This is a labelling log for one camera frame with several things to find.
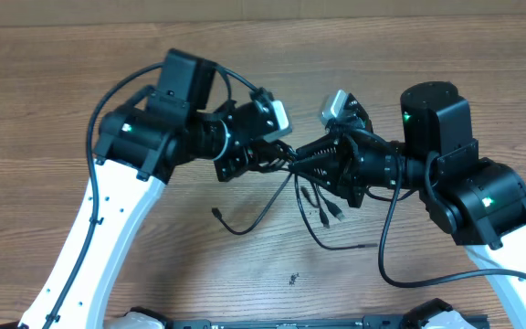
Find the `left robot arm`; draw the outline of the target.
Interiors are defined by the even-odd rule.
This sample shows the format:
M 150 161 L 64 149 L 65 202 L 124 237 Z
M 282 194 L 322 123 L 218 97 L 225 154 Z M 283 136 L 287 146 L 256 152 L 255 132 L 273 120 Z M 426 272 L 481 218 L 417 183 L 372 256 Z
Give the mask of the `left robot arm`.
M 282 141 L 289 115 L 269 91 L 252 87 L 247 104 L 226 99 L 207 112 L 215 76 L 230 82 L 235 72 L 178 49 L 155 67 L 156 84 L 114 111 L 97 106 L 91 114 L 85 196 L 52 272 L 16 327 L 171 327 L 167 317 L 142 307 L 112 320 L 105 313 L 132 242 L 175 167 L 210 160 L 227 181 L 289 159 Z

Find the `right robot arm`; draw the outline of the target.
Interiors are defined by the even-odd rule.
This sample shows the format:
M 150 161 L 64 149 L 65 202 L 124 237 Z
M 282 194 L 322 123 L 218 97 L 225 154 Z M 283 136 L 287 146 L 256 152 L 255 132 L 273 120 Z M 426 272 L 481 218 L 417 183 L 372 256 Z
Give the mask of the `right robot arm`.
M 446 81 L 429 81 L 400 97 L 402 141 L 373 132 L 350 95 L 330 97 L 326 134 L 302 146 L 295 175 L 359 207 L 372 187 L 388 188 L 395 206 L 416 191 L 429 218 L 474 264 L 436 284 L 485 277 L 516 328 L 526 328 L 526 184 L 508 165 L 479 155 L 468 101 Z

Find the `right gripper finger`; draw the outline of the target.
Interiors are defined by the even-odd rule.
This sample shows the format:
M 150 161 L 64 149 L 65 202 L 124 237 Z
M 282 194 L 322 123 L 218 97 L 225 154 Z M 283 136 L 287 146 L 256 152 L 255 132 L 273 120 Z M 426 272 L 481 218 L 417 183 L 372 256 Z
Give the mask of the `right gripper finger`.
M 341 159 L 350 153 L 350 146 L 339 135 L 327 134 L 296 150 L 296 159 Z
M 341 182 L 342 171 L 337 167 L 317 168 L 310 164 L 297 162 L 290 164 L 288 169 L 291 173 L 308 179 L 335 196 L 348 196 L 350 194 L 349 188 Z

